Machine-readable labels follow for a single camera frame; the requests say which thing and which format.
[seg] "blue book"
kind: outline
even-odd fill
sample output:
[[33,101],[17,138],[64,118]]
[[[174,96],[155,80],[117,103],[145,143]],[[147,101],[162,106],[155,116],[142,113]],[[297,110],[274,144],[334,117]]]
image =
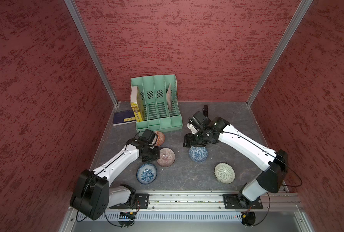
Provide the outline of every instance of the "blue book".
[[116,112],[114,114],[113,125],[122,125],[126,123],[133,123],[136,121],[133,110],[126,110],[122,112]]

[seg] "book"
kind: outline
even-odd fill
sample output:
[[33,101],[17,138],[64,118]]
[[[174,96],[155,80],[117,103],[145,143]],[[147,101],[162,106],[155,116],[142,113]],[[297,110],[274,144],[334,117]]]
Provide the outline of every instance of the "book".
[[136,121],[136,117],[134,116],[133,110],[127,110],[122,112],[116,112],[114,114],[113,125],[122,125],[126,123],[132,123]]
[[138,90],[138,86],[132,86],[130,103],[134,116],[136,117],[136,122],[144,121],[144,105]]

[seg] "black mounting plate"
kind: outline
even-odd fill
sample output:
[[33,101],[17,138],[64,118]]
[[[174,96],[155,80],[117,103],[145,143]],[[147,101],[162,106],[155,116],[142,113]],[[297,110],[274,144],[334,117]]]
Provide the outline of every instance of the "black mounting plate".
[[[239,198],[237,194],[222,194],[225,209],[243,209],[239,205]],[[258,197],[252,205],[252,209],[263,209],[261,199]]]
[[[135,200],[138,200],[140,202],[140,209],[147,209],[147,206],[149,205],[149,195],[147,193],[136,193]],[[136,205],[134,205],[132,208],[129,208],[127,204],[118,204],[109,208],[110,209],[138,209],[138,202],[136,201]]]

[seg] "red patterned bowl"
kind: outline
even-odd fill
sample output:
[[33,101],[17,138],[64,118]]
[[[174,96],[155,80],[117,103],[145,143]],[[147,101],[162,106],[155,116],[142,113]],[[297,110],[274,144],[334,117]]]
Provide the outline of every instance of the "red patterned bowl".
[[158,140],[157,140],[155,146],[160,146],[160,145],[162,145],[164,143],[166,138],[165,138],[164,134],[162,132],[160,132],[160,131],[155,131],[155,133],[158,135]]
[[171,166],[175,160],[174,152],[169,148],[160,149],[160,158],[157,163],[162,167]]

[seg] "black cable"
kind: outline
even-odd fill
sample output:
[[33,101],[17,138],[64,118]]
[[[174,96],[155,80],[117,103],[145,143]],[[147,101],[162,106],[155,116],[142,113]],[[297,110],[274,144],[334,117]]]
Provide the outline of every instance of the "black cable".
[[84,217],[82,220],[78,220],[78,213],[79,213],[79,210],[77,211],[77,216],[76,216],[76,220],[77,220],[77,222],[81,222],[81,221],[83,221],[83,220],[85,220],[86,218],[87,218],[87,216],[86,217]]
[[138,137],[138,134],[139,134],[140,132],[144,132],[144,131],[139,131],[139,132],[137,132],[137,134],[134,136],[134,138],[135,138],[136,136]]
[[265,220],[265,218],[267,217],[267,214],[268,212],[270,211],[270,205],[271,205],[271,200],[270,200],[270,195],[267,193],[267,196],[268,196],[268,208],[267,208],[267,213],[265,215],[265,217],[260,221],[258,222],[257,224],[254,224],[252,226],[257,226],[258,224],[260,224],[261,222],[263,222]]
[[[104,214],[105,214],[105,218],[106,218],[107,222],[110,223],[110,224],[112,224],[112,225],[114,225],[114,224],[111,223],[111,222],[109,221],[109,219],[107,218],[106,212],[104,212]],[[124,226],[129,227],[129,226],[132,226],[132,225],[134,225],[134,219],[130,219],[130,220],[127,222],[127,224],[125,224]]]
[[263,151],[263,152],[265,152],[266,154],[268,154],[268,155],[270,155],[270,156],[272,156],[273,158],[275,158],[275,159],[277,159],[277,160],[279,160],[281,163],[283,163],[287,168],[289,168],[289,170],[291,170],[297,177],[298,177],[298,179],[300,180],[300,184],[299,185],[285,185],[285,184],[282,184],[282,186],[288,186],[288,187],[299,187],[299,186],[301,186],[302,184],[303,184],[303,181],[302,181],[302,179],[299,177],[299,175],[293,170],[293,169],[291,169],[286,163],[284,163],[282,160],[280,160],[280,159],[278,159],[278,158],[276,158],[275,156],[273,156],[273,155],[271,155],[270,153],[268,153],[267,151],[265,151],[265,150],[263,150],[262,148],[260,148],[259,146],[257,146],[256,144],[254,144],[254,143],[252,143],[251,141],[249,141],[248,139],[246,139],[246,138],[244,138],[244,137],[242,137],[241,135],[239,135],[239,134],[235,134],[235,133],[231,133],[231,132],[226,132],[226,131],[221,131],[221,132],[212,132],[212,133],[209,133],[209,134],[215,134],[215,133],[228,133],[228,134],[233,134],[233,135],[235,135],[235,136],[239,136],[239,137],[241,137],[241,138],[243,138],[243,139],[245,139],[246,141],[248,141],[248,142],[250,142],[251,144],[253,144],[254,146],[256,146],[256,147],[258,147],[261,151]]
[[112,224],[112,225],[114,225],[114,224],[113,224],[113,223],[111,223],[111,222],[109,221],[109,219],[107,218],[107,216],[106,216],[106,212],[104,212],[104,214],[105,214],[105,218],[106,218],[107,222],[108,222],[108,223],[110,223],[110,224]]
[[[98,174],[95,174],[95,175],[88,181],[86,187],[84,188],[84,193],[83,193],[83,197],[82,197],[82,200],[81,200],[81,202],[80,202],[80,205],[82,205],[83,198],[84,198],[84,195],[86,194],[86,191],[87,191],[88,186],[91,184],[91,181],[93,180],[93,178],[95,178],[95,176],[97,176]],[[87,218],[87,216],[86,216],[85,218],[83,218],[82,220],[79,221],[79,220],[78,220],[78,212],[79,212],[79,211],[77,211],[77,216],[76,216],[76,221],[77,221],[77,222],[81,222],[81,221],[83,221],[83,220],[85,220],[85,219]]]

